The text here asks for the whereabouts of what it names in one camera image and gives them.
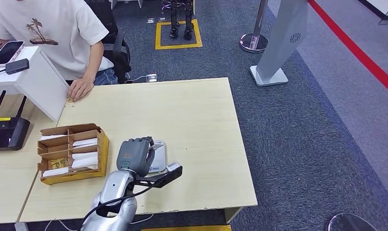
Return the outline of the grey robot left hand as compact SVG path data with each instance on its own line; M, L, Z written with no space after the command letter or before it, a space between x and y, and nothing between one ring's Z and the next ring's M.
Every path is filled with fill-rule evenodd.
M150 136L124 141L116 160L117 169L132 170L140 177L145 177L155 157L153 145L154 141Z

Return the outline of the person's left hand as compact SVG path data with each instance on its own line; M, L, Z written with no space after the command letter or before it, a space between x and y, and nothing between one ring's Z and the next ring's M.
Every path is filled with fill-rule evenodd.
M76 102L86 96L94 87L94 80L90 78L81 78L74 80L69 87L68 98Z

